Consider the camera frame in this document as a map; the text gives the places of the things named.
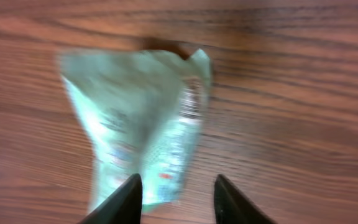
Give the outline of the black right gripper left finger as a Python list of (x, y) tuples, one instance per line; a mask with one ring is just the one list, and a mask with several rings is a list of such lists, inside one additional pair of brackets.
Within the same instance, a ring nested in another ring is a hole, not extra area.
[(139, 174), (132, 174), (78, 224), (140, 224), (141, 216), (142, 179)]

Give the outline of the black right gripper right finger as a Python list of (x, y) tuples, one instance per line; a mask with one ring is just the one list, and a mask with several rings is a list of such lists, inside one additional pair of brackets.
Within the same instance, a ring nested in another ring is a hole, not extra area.
[(216, 177), (213, 202), (216, 224), (275, 224), (225, 175)]

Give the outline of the teal snack packet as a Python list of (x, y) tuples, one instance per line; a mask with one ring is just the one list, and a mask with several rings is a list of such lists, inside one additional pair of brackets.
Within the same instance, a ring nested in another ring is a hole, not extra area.
[(67, 95), (88, 139), (94, 210), (132, 174), (142, 209), (177, 201), (199, 142), (212, 82), (211, 59), (166, 50), (71, 50), (59, 57)]

